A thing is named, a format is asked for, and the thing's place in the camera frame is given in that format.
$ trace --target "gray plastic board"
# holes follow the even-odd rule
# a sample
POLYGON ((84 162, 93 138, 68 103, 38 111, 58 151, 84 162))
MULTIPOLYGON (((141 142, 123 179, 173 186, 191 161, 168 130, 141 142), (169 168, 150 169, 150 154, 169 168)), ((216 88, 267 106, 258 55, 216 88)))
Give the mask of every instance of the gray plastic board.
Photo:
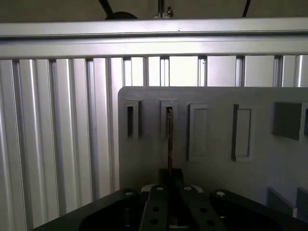
POLYGON ((118 97, 120 187, 156 183, 157 170, 167 167, 172 107, 173 166, 185 183, 263 204, 272 187, 294 204, 297 187, 308 188, 307 101, 307 88, 125 87, 118 97))

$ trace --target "vertical aluminum profile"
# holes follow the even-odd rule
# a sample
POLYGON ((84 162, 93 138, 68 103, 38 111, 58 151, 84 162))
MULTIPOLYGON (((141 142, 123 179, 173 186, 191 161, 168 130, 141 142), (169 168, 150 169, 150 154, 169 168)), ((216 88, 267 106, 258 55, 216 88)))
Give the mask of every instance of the vertical aluminum profile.
POLYGON ((47 204, 36 62, 21 60, 19 67, 26 170, 31 195, 33 227, 37 227, 47 222, 47 204))
POLYGON ((77 152, 81 206, 92 202, 88 73, 85 59, 74 59, 77 152))
POLYGON ((282 87, 282 76, 283 76, 283 57, 275 56, 273 87, 282 87))
POLYGON ((131 58, 132 86, 146 86, 146 60, 143 57, 131 58))
POLYGON ((149 86, 160 86, 160 57, 148 58, 149 86))
POLYGON ((133 86, 131 59, 123 59, 123 86, 133 86))
POLYGON ((235 56, 208 56, 207 86, 234 87, 236 82, 235 68, 235 56))
POLYGON ((11 176, 9 167, 9 153, 7 149, 4 101, 2 93, 2 80, 0 75, 0 228, 1 230, 13 231, 14 214, 13 214, 13 198, 11 188, 11 176))
POLYGON ((170 86, 170 60, 168 58, 162 58, 160 60, 160 86, 170 86))
POLYGON ((118 136, 118 93, 123 87, 123 58, 110 59, 111 74, 111 118, 112 118, 112 157, 114 190, 119 190, 119 136, 118 136))
MULTIPOLYGON (((117 64, 122 66, 120 61, 117 59, 117 64)), ((110 79, 108 72, 108 61, 104 58, 93 59, 94 64, 94 93, 95 100, 93 101, 93 125, 96 128, 94 140, 98 140, 94 143, 96 145, 95 150, 97 154, 93 156, 95 158, 95 171, 97 173, 97 184, 98 184, 98 197, 101 198, 112 192, 112 134, 111 134, 111 109, 110 109, 110 79)))
POLYGON ((243 56, 236 57, 235 68, 235 86, 243 87, 245 83, 245 58, 243 56))
POLYGON ((58 145, 61 177, 63 178, 65 212, 81 206, 78 155, 76 145, 76 121, 74 107, 74 83, 71 60, 56 61, 58 98, 58 145))
POLYGON ((245 87, 272 87, 274 56, 245 57, 245 87))
POLYGON ((295 55, 285 55, 282 58, 282 86, 294 87, 295 55))
POLYGON ((2 91, 2 106, 3 117, 1 122, 2 128, 5 128, 4 133, 1 133, 1 156, 6 158, 8 166, 5 169, 7 180, 10 180, 10 185, 4 184, 6 190, 7 211, 9 219, 3 220, 6 216, 1 217, 2 223, 14 231, 25 231, 26 223, 26 208, 23 190, 23 179, 21 169, 21 147, 19 140, 19 127, 17 121, 17 103, 16 103, 16 85, 13 78, 13 64, 11 60, 0 61, 0 77, 2 91))
POLYGON ((38 98, 41 122, 43 170, 45 175, 47 220, 59 216, 56 140, 54 130, 53 81, 48 60, 37 60, 38 98))
POLYGON ((198 58, 198 87, 207 86, 207 59, 198 58))
POLYGON ((308 87, 308 55, 295 59, 295 87, 308 87))
POLYGON ((170 86, 198 86, 198 57, 170 57, 170 86))

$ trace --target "metal rod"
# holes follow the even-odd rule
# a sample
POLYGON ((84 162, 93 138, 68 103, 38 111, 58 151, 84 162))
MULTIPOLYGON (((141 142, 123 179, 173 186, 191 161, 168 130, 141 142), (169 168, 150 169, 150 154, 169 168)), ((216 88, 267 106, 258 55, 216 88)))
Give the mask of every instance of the metal rod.
POLYGON ((103 7, 107 16, 110 16, 114 13, 111 9, 111 6, 110 6, 108 0, 98 0, 98 1, 100 2, 100 4, 103 7))
POLYGON ((163 17, 165 9, 165 0, 158 0, 158 14, 163 17))
POLYGON ((247 15, 250 2, 251 2, 251 0, 247 0, 247 2, 246 2, 245 9, 244 9, 244 12, 243 12, 243 17, 246 17, 246 15, 247 15))

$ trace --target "black cable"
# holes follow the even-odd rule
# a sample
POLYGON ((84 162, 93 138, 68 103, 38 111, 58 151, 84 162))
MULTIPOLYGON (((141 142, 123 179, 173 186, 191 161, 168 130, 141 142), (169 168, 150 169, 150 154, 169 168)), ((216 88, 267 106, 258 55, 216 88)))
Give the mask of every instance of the black cable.
POLYGON ((111 6, 109 5, 108 0, 99 0, 101 6, 103 7, 105 13, 107 16, 113 15, 113 11, 111 9, 111 6))
POLYGON ((248 8, 249 8, 249 5, 250 5, 250 1, 251 0, 247 0, 247 2, 246 2, 245 9, 244 9, 244 12, 243 12, 243 17, 246 17, 246 15, 247 15, 248 8))

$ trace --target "aluminum slat wall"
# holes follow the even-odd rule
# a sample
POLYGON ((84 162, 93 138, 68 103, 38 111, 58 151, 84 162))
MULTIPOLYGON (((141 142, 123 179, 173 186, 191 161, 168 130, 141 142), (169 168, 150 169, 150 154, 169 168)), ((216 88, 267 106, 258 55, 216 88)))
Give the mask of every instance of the aluminum slat wall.
POLYGON ((123 86, 306 87, 307 66, 306 55, 0 61, 1 230, 37 227, 119 188, 123 86))

